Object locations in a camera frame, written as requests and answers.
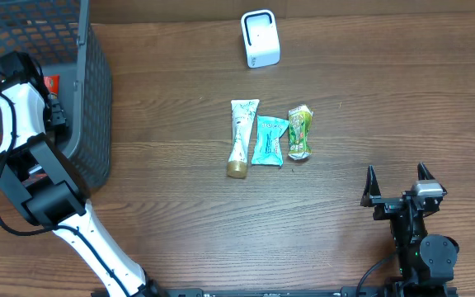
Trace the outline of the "green snack packet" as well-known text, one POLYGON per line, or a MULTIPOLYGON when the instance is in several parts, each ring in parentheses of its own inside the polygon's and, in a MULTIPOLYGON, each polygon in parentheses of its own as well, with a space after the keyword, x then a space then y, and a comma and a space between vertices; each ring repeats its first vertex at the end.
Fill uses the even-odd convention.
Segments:
POLYGON ((307 105, 295 107, 288 112, 289 121, 289 157, 301 161, 312 154, 308 143, 313 112, 307 105))

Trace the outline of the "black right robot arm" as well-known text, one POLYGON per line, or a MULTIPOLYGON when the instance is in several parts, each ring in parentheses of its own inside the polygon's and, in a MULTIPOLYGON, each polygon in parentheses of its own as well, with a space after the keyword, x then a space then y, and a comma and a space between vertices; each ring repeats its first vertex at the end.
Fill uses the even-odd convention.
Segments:
POLYGON ((417 165, 417 180, 401 196, 381 195, 374 167, 367 170, 363 207, 374 209, 373 219, 387 220, 395 253, 370 268, 374 271, 385 262, 398 259, 399 277, 387 279, 384 296, 449 296, 447 283, 454 278, 459 245, 450 237, 429 234, 425 218, 440 210, 448 194, 424 163, 417 165))

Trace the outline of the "white cream tube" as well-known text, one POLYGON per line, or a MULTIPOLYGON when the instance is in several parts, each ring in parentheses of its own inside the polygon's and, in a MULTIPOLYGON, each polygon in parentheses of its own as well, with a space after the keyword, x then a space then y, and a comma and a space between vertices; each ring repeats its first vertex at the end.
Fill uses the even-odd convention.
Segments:
POLYGON ((247 176, 248 148, 259 99, 231 100, 233 146, 228 158, 227 175, 247 176))

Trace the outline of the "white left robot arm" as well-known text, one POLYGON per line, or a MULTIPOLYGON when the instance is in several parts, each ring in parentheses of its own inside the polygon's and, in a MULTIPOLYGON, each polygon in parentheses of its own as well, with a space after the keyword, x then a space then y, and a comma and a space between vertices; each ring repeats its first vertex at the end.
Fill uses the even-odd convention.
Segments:
POLYGON ((52 101, 39 63, 13 51, 0 64, 0 226, 19 237, 54 233, 88 264, 108 296, 164 296, 108 233, 87 183, 46 134, 52 101))

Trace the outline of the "orange noodle packet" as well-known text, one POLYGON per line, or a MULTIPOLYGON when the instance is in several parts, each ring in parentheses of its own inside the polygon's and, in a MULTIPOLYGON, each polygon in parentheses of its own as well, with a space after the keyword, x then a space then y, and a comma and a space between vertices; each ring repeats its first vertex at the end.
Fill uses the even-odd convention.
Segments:
POLYGON ((49 98, 58 99, 59 96, 59 75, 44 76, 44 84, 49 91, 49 98))

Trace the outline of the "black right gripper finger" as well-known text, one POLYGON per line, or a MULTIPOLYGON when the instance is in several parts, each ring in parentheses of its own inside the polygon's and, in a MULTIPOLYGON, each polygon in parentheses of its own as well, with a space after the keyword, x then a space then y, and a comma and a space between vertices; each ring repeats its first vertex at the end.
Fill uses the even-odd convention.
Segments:
POLYGON ((417 164, 417 179, 420 181, 435 180, 435 178, 433 177, 433 175, 430 173, 430 171, 428 170, 428 168, 423 162, 419 162, 417 164))
POLYGON ((380 196, 381 196, 381 192, 379 189, 379 184, 378 184, 377 177, 374 171, 374 167, 372 165, 369 165, 367 169, 367 176, 366 176, 366 183, 364 187, 363 197, 373 198, 373 197, 380 197, 380 196))

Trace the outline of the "teal wipes packet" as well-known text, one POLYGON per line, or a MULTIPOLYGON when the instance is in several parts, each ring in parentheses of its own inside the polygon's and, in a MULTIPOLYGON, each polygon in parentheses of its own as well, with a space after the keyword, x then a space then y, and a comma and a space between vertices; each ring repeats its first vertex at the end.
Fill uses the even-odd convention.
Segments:
POLYGON ((259 115, 257 117, 256 145, 252 156, 252 165, 283 165, 280 138, 288 129, 285 119, 259 115))

